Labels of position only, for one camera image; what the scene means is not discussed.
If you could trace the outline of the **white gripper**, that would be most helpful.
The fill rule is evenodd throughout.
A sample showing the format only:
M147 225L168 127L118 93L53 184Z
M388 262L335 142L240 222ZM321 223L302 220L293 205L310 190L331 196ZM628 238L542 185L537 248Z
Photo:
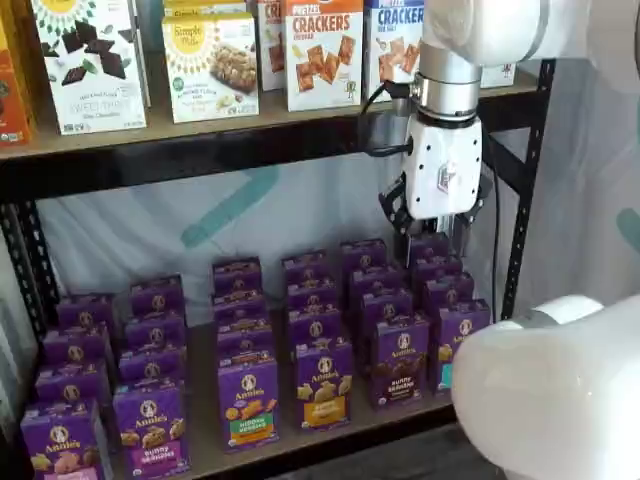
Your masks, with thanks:
M482 123L437 122L412 114L407 139L412 151L403 158L403 173L378 195L382 211L394 230L395 256L411 264L418 220L455 215L452 243L465 256L471 228L493 190L481 178Z

